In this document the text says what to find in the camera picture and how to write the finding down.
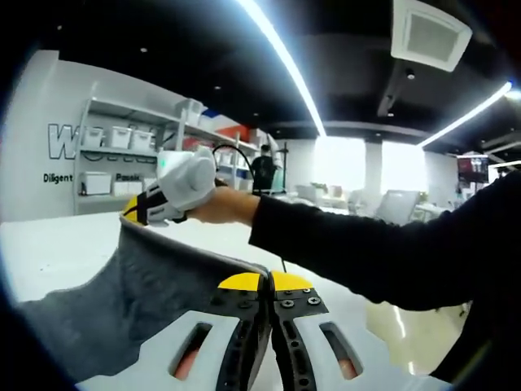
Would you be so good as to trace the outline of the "person's right hand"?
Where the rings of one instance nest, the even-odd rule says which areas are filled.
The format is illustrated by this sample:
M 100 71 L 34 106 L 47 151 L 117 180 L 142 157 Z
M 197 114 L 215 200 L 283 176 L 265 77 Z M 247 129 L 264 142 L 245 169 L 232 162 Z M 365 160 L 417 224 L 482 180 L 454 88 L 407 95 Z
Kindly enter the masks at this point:
M 241 223 L 251 226 L 261 198 L 230 187 L 217 187 L 212 197 L 199 207 L 187 213 L 204 223 Z

